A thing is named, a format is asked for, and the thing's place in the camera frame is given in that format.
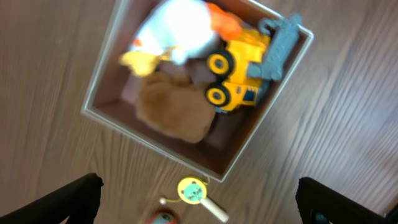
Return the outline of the yellow cat rattle drum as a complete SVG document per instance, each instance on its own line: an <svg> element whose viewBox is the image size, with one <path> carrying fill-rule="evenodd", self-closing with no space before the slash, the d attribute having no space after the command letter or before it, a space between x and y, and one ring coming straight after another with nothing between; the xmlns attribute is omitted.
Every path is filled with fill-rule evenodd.
<svg viewBox="0 0 398 224"><path fill-rule="evenodd" d="M196 176L184 177L177 184L178 199L160 197L159 203L166 205L167 203L185 202L190 205L202 205L221 223L227 223L229 220L227 212L208 196L209 184L210 178L208 176L205 180Z"/></svg>

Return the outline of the red ball toy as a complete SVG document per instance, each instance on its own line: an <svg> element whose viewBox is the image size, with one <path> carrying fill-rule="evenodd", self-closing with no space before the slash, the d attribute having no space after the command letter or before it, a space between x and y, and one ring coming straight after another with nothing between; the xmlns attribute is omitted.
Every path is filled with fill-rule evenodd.
<svg viewBox="0 0 398 224"><path fill-rule="evenodd" d="M147 224L179 224L179 220L174 213L161 210L153 213Z"/></svg>

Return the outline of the white plush duck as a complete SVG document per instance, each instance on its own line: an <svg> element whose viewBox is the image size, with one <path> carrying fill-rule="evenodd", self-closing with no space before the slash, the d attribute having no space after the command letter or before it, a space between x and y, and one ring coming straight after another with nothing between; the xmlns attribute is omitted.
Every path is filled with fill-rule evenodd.
<svg viewBox="0 0 398 224"><path fill-rule="evenodd" d="M145 77L162 60L183 65L191 58L206 57L220 39L235 38L242 29L238 16L214 3L163 1L141 23L119 63L135 76Z"/></svg>

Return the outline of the brown plush toy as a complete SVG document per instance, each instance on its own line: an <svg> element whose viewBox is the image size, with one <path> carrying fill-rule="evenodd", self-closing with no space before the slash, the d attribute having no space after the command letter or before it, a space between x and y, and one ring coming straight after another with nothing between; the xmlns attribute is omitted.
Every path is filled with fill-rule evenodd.
<svg viewBox="0 0 398 224"><path fill-rule="evenodd" d="M136 118L171 138L198 143L215 118L205 97L208 83L193 83L186 73L154 72L142 79L135 101Z"/></svg>

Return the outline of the yellow toy crane truck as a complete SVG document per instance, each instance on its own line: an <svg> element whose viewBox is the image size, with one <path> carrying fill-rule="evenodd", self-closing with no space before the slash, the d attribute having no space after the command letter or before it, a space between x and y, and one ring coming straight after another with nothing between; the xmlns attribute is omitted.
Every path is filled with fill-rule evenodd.
<svg viewBox="0 0 398 224"><path fill-rule="evenodd" d="M225 40L225 48L212 51L206 61L216 77L205 91L218 113L240 106L255 106L270 82L283 79L284 64L299 39L302 17L261 19L256 29L244 28Z"/></svg>

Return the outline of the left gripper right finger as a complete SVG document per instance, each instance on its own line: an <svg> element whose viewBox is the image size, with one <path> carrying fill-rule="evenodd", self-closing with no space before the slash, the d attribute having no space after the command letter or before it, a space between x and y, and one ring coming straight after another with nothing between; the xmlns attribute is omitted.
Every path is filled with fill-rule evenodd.
<svg viewBox="0 0 398 224"><path fill-rule="evenodd" d="M379 215L310 177L298 181L295 195L303 224L397 224L397 208Z"/></svg>

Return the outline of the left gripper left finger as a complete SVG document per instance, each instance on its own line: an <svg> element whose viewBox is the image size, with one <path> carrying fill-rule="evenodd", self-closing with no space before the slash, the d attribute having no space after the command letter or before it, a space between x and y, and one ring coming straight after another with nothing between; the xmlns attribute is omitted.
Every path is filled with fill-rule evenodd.
<svg viewBox="0 0 398 224"><path fill-rule="evenodd" d="M1 217L1 223L93 223L103 180L89 173Z"/></svg>

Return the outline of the white box pink interior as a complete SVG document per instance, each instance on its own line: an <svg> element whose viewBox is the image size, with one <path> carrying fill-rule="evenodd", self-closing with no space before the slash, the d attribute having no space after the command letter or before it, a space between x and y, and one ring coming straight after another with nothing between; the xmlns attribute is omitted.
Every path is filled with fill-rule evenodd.
<svg viewBox="0 0 398 224"><path fill-rule="evenodd" d="M136 119L133 105L139 80L118 64L130 39L158 1L116 1L101 51L88 85L81 112L87 117L135 139L147 147L218 182L247 148L250 140L307 53L314 34L300 26L300 37L285 65L284 76L271 83L254 108L243 107L230 114L218 114L209 134L199 143L169 138Z"/></svg>

